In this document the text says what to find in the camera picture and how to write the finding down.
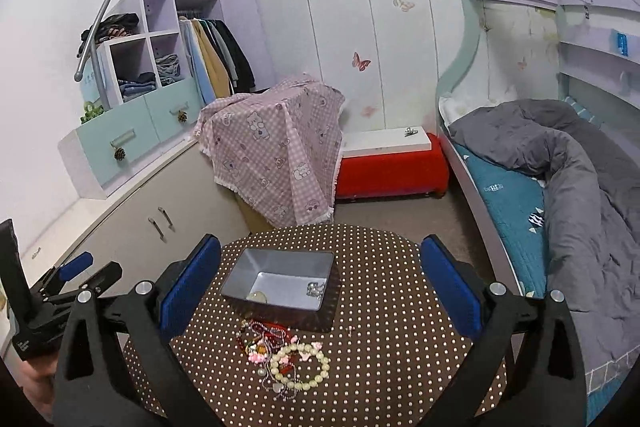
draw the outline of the gray floor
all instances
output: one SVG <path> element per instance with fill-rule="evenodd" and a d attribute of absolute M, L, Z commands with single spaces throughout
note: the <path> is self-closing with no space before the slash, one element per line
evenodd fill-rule
<path fill-rule="evenodd" d="M 494 280 L 482 237 L 454 176 L 449 191 L 439 200 L 421 197 L 337 203 L 335 222 L 388 230 L 416 243 L 435 233 L 456 259 L 471 263 L 484 280 Z"/>

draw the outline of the bolt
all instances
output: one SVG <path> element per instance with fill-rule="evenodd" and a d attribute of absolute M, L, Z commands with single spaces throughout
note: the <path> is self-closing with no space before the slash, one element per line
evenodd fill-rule
<path fill-rule="evenodd" d="M 91 292 L 89 290 L 84 290 L 81 291 L 78 294 L 78 301 L 85 303 L 85 302 L 89 302 L 91 300 Z"/>
<path fill-rule="evenodd" d="M 136 284 L 136 293 L 138 295 L 146 295 L 154 286 L 149 281 L 142 281 Z"/>
<path fill-rule="evenodd" d="M 551 298 L 556 302 L 564 302 L 564 294 L 560 290 L 551 290 Z"/>
<path fill-rule="evenodd" d="M 504 295 L 507 293 L 507 286 L 501 282 L 492 282 L 489 285 L 489 291 L 494 295 Z"/>

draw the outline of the brown polka dot tablecloth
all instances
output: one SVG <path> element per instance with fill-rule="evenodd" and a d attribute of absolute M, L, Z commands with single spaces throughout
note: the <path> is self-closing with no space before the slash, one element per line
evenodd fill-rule
<path fill-rule="evenodd" d="M 342 288 L 331 333 L 293 331 L 322 342 L 329 378 L 294 400 L 274 399 L 257 366 L 236 344 L 242 319 L 220 295 L 247 247 L 335 254 Z M 471 342 L 456 333 L 420 269 L 418 245 L 399 235 L 350 225 L 310 225 L 263 232 L 223 248 L 220 270 L 184 335 L 171 346 L 184 370 L 227 426 L 411 426 L 460 367 Z M 125 357 L 145 406 L 161 412 L 131 344 Z M 300 374 L 316 364 L 298 363 Z M 479 412 L 494 407 L 504 367 Z"/>

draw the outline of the gray quilt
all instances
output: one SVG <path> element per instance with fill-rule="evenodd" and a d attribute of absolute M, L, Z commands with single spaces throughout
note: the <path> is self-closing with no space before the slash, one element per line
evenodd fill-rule
<path fill-rule="evenodd" d="M 547 287 L 572 311 L 588 389 L 624 375 L 640 346 L 640 169 L 566 103 L 518 100 L 453 123 L 484 160 L 544 176 Z"/>

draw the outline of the red stool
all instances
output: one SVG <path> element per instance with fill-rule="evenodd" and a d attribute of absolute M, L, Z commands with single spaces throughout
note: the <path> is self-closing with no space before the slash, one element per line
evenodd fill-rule
<path fill-rule="evenodd" d="M 449 186 L 449 165 L 438 138 L 427 134 L 430 151 L 343 158 L 335 187 L 336 199 L 430 193 L 443 196 Z"/>

